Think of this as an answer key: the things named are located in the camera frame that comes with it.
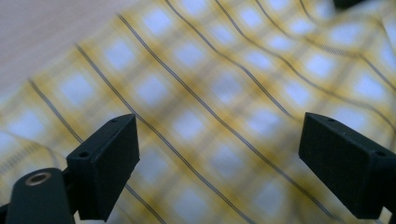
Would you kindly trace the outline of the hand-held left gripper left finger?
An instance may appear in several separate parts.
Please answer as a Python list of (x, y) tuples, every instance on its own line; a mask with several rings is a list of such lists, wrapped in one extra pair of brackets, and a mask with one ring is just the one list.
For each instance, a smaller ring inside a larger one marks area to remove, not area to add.
[(67, 157), (83, 220), (106, 221), (139, 162), (134, 114), (111, 119)]

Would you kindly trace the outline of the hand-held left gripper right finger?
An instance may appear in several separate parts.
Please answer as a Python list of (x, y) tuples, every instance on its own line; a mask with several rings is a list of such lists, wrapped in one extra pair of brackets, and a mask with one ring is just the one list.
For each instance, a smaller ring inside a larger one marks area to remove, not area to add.
[(336, 119), (307, 112), (300, 159), (358, 219), (396, 220), (396, 154)]

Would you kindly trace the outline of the yellow plaid shirt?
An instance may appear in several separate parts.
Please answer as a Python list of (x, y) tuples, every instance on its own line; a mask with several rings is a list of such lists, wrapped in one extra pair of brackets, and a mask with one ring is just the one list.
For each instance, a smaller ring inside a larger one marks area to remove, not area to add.
[(396, 152), (396, 0), (139, 0), (0, 95), (0, 205), (132, 113), (140, 160), (109, 224), (386, 224), (299, 159), (306, 112)]

